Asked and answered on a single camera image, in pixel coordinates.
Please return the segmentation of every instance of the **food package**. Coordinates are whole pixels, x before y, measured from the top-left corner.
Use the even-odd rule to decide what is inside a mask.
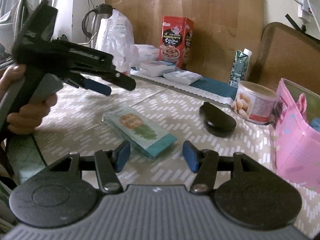
[[[186,70],[177,70],[168,74],[163,74],[163,77],[169,81],[187,86],[199,79],[203,79],[203,76]]]
[[[243,52],[239,50],[236,51],[235,61],[229,79],[229,85],[231,87],[238,88],[238,83],[247,79],[251,55],[252,52],[248,49],[244,49]]]
[[[104,114],[102,121],[149,158],[157,157],[177,138],[130,107]]]
[[[174,63],[186,69],[194,22],[185,17],[164,16],[160,41],[159,60]]]
[[[160,77],[163,74],[176,70],[176,65],[165,61],[141,62],[140,68],[137,69],[141,74],[149,77]]]

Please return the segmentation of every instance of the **metal screw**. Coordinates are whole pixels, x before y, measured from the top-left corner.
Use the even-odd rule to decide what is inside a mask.
[[[107,183],[104,185],[104,189],[106,191],[110,191],[110,192],[113,192],[113,191],[117,191],[120,189],[120,185],[118,183]]]
[[[208,191],[208,186],[206,184],[196,184],[192,187],[194,192],[203,193]]]

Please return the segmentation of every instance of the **hand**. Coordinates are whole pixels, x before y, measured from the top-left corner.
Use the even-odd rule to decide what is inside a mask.
[[[0,79],[0,99],[3,98],[11,83],[22,78],[25,71],[26,68],[23,65],[7,68]],[[50,107],[56,103],[57,95],[52,94],[41,104],[27,104],[21,107],[19,113],[11,113],[7,116],[8,129],[15,134],[32,133],[36,127],[41,125],[42,118],[49,114]]]

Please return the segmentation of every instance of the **pink gift bag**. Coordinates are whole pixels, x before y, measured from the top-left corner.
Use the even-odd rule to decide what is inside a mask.
[[[320,96],[281,79],[275,104],[276,166],[284,179],[320,193],[320,133],[308,125],[296,105],[301,93],[306,95],[309,123],[320,117]]]

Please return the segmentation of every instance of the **gray ribbed grip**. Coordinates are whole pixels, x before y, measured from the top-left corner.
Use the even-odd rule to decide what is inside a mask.
[[[59,229],[18,225],[4,240],[307,240],[293,226],[259,232],[230,222],[184,186],[130,185],[88,217]]]

